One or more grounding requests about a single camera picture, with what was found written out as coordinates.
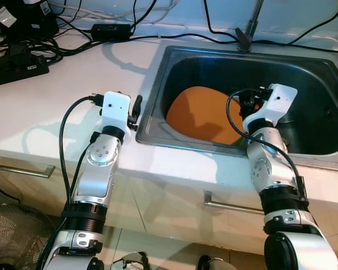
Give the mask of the floor fan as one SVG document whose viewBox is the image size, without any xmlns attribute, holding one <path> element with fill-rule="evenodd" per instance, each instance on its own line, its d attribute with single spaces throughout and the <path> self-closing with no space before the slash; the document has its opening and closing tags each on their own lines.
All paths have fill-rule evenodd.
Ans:
<svg viewBox="0 0 338 270">
<path fill-rule="evenodd" d="M 0 270 L 35 270 L 55 228 L 39 209 L 0 203 Z"/>
</svg>

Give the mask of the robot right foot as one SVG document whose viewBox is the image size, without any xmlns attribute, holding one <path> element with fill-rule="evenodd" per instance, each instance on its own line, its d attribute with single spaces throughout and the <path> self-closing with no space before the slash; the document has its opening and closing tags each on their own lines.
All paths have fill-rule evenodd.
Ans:
<svg viewBox="0 0 338 270">
<path fill-rule="evenodd" d="M 195 270 L 237 270 L 237 268 L 223 259 L 202 255 Z"/>
</svg>

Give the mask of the steel faucet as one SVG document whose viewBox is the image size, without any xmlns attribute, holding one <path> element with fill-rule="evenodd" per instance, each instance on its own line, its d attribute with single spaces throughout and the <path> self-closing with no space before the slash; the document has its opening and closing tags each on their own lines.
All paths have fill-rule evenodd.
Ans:
<svg viewBox="0 0 338 270">
<path fill-rule="evenodd" d="M 235 28 L 234 32 L 236 33 L 238 40 L 238 50 L 241 52 L 250 52 L 251 45 L 258 26 L 258 18 L 264 0 L 256 0 L 251 16 L 248 20 L 246 31 L 243 31 L 241 28 Z"/>
</svg>

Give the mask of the white kitchen cabinet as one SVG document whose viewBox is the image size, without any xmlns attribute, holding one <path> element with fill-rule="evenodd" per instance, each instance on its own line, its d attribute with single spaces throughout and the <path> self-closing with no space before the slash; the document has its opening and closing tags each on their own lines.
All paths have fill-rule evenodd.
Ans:
<svg viewBox="0 0 338 270">
<path fill-rule="evenodd" d="M 338 172 L 302 166 L 313 214 L 338 259 Z M 207 206 L 213 203 L 259 209 L 253 186 L 240 173 L 221 173 L 208 182 L 160 174 L 120 173 L 116 178 L 107 226 L 180 241 L 263 254 L 266 234 L 261 214 Z"/>
</svg>

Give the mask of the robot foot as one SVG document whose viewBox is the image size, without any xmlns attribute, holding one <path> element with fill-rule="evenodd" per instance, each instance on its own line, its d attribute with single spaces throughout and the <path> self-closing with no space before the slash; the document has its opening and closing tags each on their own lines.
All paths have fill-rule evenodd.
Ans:
<svg viewBox="0 0 338 270">
<path fill-rule="evenodd" d="M 223 259 L 202 255 L 195 270 L 237 270 L 237 268 Z"/>
<path fill-rule="evenodd" d="M 148 255 L 143 252 L 132 252 L 115 260 L 109 270 L 151 270 Z"/>
</svg>

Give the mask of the black power strip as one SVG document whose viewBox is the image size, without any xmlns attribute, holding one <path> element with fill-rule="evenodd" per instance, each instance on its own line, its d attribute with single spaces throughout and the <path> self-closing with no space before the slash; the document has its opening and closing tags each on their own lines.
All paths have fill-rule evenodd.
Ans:
<svg viewBox="0 0 338 270">
<path fill-rule="evenodd" d="M 0 85 L 48 74 L 45 57 L 28 54 L 25 56 L 0 56 Z"/>
</svg>

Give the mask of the black power adapter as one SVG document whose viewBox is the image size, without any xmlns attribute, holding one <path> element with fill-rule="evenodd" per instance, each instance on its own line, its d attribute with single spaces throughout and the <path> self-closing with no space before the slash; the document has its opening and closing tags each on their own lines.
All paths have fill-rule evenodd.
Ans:
<svg viewBox="0 0 338 270">
<path fill-rule="evenodd" d="M 125 41 L 132 35 L 128 24 L 95 24 L 89 33 L 94 41 Z"/>
</svg>

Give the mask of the stainless steel sink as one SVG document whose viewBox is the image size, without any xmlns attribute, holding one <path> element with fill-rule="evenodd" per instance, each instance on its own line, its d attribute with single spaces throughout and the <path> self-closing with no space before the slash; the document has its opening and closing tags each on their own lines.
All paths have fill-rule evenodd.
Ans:
<svg viewBox="0 0 338 270">
<path fill-rule="evenodd" d="M 168 110 L 189 87 L 231 93 L 280 83 L 298 90 L 279 120 L 288 154 L 298 164 L 309 159 L 338 163 L 338 54 L 259 47 L 254 52 L 167 46 L 151 92 L 145 98 L 136 141 L 148 146 L 246 157 L 246 145 L 203 141 L 171 128 Z"/>
</svg>

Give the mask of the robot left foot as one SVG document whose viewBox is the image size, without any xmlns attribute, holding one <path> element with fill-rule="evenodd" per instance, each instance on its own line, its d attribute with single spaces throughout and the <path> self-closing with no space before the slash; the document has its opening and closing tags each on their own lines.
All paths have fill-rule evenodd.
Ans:
<svg viewBox="0 0 338 270">
<path fill-rule="evenodd" d="M 132 252 L 115 260 L 109 270 L 151 270 L 148 255 L 143 252 Z"/>
</svg>

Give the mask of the black charger box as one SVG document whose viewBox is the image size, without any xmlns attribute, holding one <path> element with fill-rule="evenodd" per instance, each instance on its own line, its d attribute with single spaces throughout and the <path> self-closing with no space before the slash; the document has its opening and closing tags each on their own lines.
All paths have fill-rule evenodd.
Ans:
<svg viewBox="0 0 338 270">
<path fill-rule="evenodd" d="M 56 33 L 48 0 L 0 0 L 0 38 L 52 38 Z"/>
</svg>

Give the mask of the orange plate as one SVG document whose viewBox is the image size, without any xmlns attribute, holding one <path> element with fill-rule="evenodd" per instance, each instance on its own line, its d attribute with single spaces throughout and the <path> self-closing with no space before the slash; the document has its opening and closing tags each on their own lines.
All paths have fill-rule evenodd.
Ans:
<svg viewBox="0 0 338 270">
<path fill-rule="evenodd" d="M 240 134 L 226 115 L 228 95 L 208 87 L 189 87 L 169 107 L 166 122 L 184 136 L 232 145 Z"/>
</svg>

